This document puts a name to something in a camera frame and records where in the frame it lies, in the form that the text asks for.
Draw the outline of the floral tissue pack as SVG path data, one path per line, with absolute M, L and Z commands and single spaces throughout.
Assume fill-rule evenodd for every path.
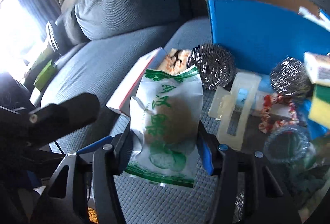
M 187 58 L 191 50 L 171 49 L 157 70 L 164 71 L 170 75 L 177 75 L 187 69 Z

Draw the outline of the white tissue pack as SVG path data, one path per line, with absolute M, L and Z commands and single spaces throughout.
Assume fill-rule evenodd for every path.
M 330 85 L 330 57 L 311 52 L 304 53 L 304 65 L 312 84 L 329 87 Z

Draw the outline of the red white small scrunchie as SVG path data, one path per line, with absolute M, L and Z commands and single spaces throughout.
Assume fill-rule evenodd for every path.
M 278 93 L 258 96 L 255 110 L 261 118 L 258 128 L 264 134 L 282 126 L 300 123 L 294 100 Z

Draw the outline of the white translucent hair claw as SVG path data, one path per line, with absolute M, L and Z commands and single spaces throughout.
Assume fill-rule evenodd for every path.
M 241 150 L 261 79 L 251 72 L 238 72 L 229 91 L 217 87 L 208 115 L 220 122 L 216 134 L 219 143 Z

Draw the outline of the green scrunchie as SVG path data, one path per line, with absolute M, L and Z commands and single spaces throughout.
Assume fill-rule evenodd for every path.
M 289 172 L 288 189 L 300 210 L 329 179 L 329 136 L 312 140 L 306 155 L 289 165 Z

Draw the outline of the book on sofa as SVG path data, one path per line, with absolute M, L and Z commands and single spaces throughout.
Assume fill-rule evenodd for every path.
M 158 68 L 166 55 L 166 51 L 158 47 L 141 56 L 114 91 L 106 107 L 119 115 L 130 117 L 130 98 L 136 95 L 144 72 L 147 68 Z

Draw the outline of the blue cardboard box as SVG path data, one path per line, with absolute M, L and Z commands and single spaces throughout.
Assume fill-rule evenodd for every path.
M 325 13 L 309 0 L 206 0 L 212 40 L 234 55 L 239 69 L 269 74 L 292 56 L 329 53 L 329 31 L 298 14 L 306 8 L 317 19 Z

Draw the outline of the yellow green sponge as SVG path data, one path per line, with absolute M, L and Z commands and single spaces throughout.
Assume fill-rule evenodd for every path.
M 314 87 L 308 119 L 330 129 L 329 87 L 316 84 Z

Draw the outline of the grey blue sofa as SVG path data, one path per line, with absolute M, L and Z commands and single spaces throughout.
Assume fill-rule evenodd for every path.
M 51 144 L 54 151 L 79 150 L 106 135 L 123 131 L 127 119 L 112 112 L 105 104 L 139 57 L 157 47 L 183 47 L 193 41 L 211 39 L 204 0 L 179 0 L 180 17 L 174 22 L 98 40 L 89 40 L 78 25 L 74 10 L 78 1 L 58 17 L 56 24 L 63 42 L 79 45 L 80 50 L 50 82 L 41 105 L 61 103 L 89 92 L 98 97 L 102 107 L 95 123 Z M 329 0 L 310 1 L 323 9 L 329 8 Z

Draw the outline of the steel wool scrubber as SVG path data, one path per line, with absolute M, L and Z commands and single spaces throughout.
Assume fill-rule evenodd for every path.
M 290 56 L 271 71 L 270 85 L 286 97 L 306 97 L 312 88 L 304 63 Z
M 234 79 L 236 68 L 232 53 L 221 44 L 200 44 L 187 57 L 187 67 L 195 65 L 203 87 L 214 91 Z

